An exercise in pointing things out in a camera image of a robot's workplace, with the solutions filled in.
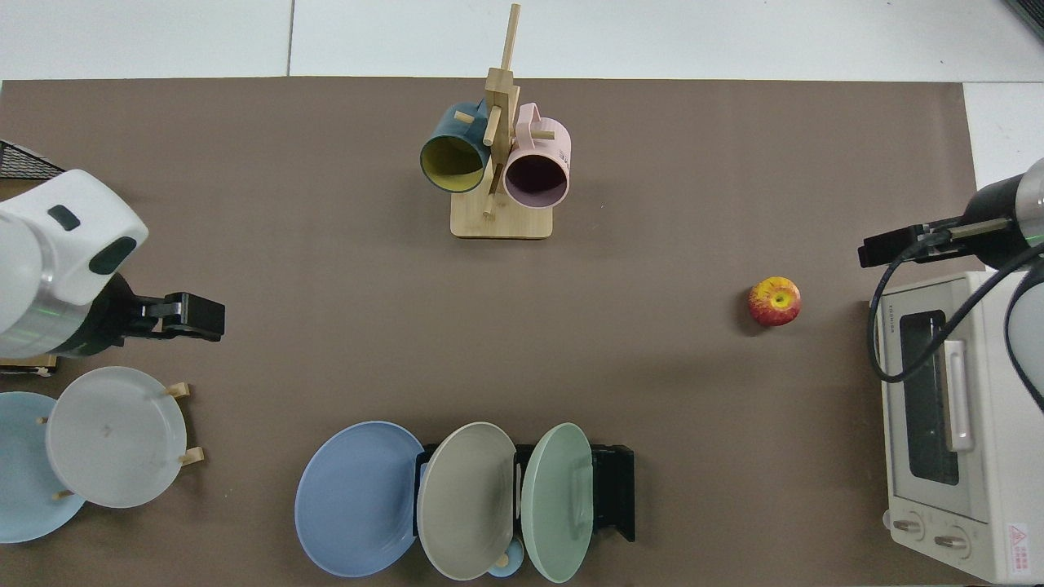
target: red apple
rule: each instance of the red apple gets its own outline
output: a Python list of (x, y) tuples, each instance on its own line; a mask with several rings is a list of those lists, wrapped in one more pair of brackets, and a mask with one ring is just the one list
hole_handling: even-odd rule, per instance
[(769, 277), (751, 288), (746, 307), (761, 326), (783, 326), (798, 318), (801, 291), (785, 277)]

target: mug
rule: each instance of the mug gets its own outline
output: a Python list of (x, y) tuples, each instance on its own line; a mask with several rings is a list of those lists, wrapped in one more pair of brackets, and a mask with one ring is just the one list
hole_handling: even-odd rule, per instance
[(490, 147), (482, 144), (489, 118), (485, 100), (451, 105), (421, 148), (424, 175), (449, 192), (477, 187), (490, 161)]
[(569, 131), (541, 118), (536, 103), (519, 107), (515, 144), (504, 165), (504, 191), (526, 208), (556, 206), (569, 191)]

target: white floor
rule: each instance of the white floor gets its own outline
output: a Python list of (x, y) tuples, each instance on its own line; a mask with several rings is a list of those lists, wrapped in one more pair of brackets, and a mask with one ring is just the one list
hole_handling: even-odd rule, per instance
[[(1002, 0), (521, 0), (519, 77), (966, 83), (980, 185), (1044, 157), (1044, 41)], [(482, 77), (507, 0), (2, 0), (0, 79)]]

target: oven window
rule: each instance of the oven window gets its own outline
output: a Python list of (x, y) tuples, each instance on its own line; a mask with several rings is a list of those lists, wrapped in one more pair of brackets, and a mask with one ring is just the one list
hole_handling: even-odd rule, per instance
[[(942, 310), (904, 315), (899, 320), (903, 350), (903, 369), (928, 346), (942, 328), (946, 314)], [(946, 424), (943, 419), (943, 366), (933, 356), (903, 382), (906, 399), (906, 446), (909, 450), (910, 472), (923, 479), (957, 485), (957, 453), (946, 447)]]

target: pink mug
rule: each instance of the pink mug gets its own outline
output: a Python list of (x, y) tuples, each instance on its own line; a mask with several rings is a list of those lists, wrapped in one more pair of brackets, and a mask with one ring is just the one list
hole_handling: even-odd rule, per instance
[(541, 118), (537, 104), (519, 107), (515, 144), (504, 165), (504, 191), (526, 208), (550, 208), (569, 191), (569, 131)]

